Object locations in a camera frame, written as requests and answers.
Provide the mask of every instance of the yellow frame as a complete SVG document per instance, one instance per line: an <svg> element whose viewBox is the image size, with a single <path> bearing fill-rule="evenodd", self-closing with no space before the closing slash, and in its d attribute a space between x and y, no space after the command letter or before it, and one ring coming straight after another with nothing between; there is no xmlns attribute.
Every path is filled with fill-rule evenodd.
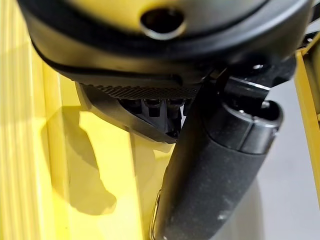
<svg viewBox="0 0 320 240"><path fill-rule="evenodd" d="M0 36L0 239L147 240L173 145L99 118L16 1L0 1Z"/></svg>
<svg viewBox="0 0 320 240"><path fill-rule="evenodd" d="M306 49L298 51L296 57L295 86L320 204L320 34Z"/></svg>

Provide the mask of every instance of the black plastic housing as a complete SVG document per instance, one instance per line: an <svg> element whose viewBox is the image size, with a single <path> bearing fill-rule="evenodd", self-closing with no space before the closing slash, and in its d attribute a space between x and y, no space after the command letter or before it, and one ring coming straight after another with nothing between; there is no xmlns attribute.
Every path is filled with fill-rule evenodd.
<svg viewBox="0 0 320 240"><path fill-rule="evenodd" d="M115 98L194 98L218 65L277 64L302 40L312 0L269 0L215 32L158 41L96 22L57 0L18 0L34 46L54 69ZM114 94L118 87L122 94ZM140 88L140 95L129 95Z"/></svg>

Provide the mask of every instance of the black cylinder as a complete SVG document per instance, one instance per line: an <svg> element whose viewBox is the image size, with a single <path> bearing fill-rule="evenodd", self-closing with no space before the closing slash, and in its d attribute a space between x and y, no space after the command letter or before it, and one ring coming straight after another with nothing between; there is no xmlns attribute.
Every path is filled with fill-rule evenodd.
<svg viewBox="0 0 320 240"><path fill-rule="evenodd" d="M282 123L281 108L265 102L256 115L234 110L206 86L184 123L165 171L156 240L209 240L255 179Z"/></svg>

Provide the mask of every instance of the gray surface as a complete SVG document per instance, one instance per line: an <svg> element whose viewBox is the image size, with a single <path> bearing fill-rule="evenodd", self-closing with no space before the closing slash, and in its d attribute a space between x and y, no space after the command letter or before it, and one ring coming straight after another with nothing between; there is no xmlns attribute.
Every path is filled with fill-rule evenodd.
<svg viewBox="0 0 320 240"><path fill-rule="evenodd" d="M318 240L320 211L296 88L274 88L285 120L258 178L214 240Z"/></svg>

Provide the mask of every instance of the vent grille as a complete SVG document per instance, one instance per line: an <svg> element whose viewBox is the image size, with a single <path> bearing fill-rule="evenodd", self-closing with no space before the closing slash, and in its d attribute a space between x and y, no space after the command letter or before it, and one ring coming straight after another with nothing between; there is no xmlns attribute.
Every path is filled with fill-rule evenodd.
<svg viewBox="0 0 320 240"><path fill-rule="evenodd" d="M179 88L90 86L117 99L193 99L200 88L200 85Z"/></svg>

